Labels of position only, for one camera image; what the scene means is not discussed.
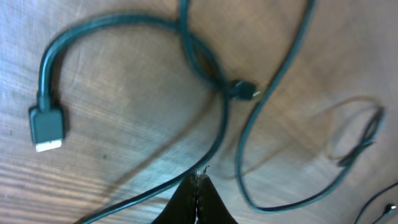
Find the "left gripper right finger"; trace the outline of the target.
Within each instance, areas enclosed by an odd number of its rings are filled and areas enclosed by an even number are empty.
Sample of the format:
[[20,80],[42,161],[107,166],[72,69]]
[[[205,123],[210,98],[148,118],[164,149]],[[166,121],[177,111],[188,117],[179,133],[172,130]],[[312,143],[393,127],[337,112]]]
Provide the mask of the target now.
[[197,175],[197,223],[238,224],[206,173],[207,168]]

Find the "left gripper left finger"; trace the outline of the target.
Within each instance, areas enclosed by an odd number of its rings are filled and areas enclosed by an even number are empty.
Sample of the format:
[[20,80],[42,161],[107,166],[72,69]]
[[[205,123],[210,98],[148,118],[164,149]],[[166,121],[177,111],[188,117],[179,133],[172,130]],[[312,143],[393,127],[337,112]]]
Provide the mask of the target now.
[[194,224],[197,214],[197,175],[188,174],[152,224]]

